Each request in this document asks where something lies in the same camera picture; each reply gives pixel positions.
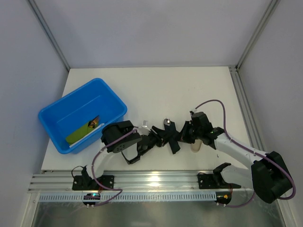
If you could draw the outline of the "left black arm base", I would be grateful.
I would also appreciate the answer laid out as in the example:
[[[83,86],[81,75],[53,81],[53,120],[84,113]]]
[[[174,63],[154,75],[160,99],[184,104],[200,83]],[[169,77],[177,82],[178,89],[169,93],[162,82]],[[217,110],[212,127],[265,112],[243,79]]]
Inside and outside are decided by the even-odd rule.
[[[105,186],[106,188],[110,188],[111,190],[114,188],[114,179],[113,175],[102,175],[98,177],[97,180],[100,184]],[[107,190],[102,188],[96,181],[91,178],[90,176],[82,176],[77,175],[73,178],[73,191],[100,191],[100,190]]]

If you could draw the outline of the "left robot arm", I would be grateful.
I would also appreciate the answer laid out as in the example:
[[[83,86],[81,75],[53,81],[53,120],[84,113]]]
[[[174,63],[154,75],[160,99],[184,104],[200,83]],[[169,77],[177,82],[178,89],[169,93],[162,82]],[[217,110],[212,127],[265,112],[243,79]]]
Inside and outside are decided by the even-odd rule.
[[[121,153],[132,145],[136,145],[137,156],[127,163],[134,164],[141,156],[151,150],[154,146],[162,147],[168,139],[165,130],[155,126],[149,130],[149,134],[141,135],[130,120],[112,123],[102,130],[101,141],[105,144],[105,149],[100,154]]]

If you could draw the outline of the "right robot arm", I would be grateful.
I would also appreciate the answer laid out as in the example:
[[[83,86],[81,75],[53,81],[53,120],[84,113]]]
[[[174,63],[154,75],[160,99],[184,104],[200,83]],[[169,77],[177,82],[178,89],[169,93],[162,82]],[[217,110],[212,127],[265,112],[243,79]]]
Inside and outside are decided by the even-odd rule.
[[[266,203],[282,200],[283,194],[294,190],[294,181],[280,154],[245,146],[229,136],[225,129],[213,127],[204,112],[192,112],[191,120],[185,122],[179,137],[179,141],[189,144],[200,140],[244,165],[239,168],[226,163],[216,171],[224,182],[250,188]]]

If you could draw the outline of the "black paper napkin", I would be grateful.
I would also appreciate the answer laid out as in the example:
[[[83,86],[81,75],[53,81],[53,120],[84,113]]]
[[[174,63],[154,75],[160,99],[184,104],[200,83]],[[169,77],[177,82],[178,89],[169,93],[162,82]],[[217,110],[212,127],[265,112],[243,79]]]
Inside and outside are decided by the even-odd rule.
[[[162,130],[155,126],[152,126],[151,130],[164,138],[164,143],[165,145],[167,143],[169,144],[172,154],[176,154],[180,150],[177,139],[179,132],[177,131],[175,123],[173,121],[170,120],[170,126],[167,129]]]

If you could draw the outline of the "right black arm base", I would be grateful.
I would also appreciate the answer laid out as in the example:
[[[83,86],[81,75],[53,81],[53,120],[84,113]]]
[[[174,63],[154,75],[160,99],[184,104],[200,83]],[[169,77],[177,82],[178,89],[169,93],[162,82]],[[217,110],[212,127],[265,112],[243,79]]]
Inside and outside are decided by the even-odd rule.
[[[197,175],[199,189],[215,189],[213,174],[199,173]]]

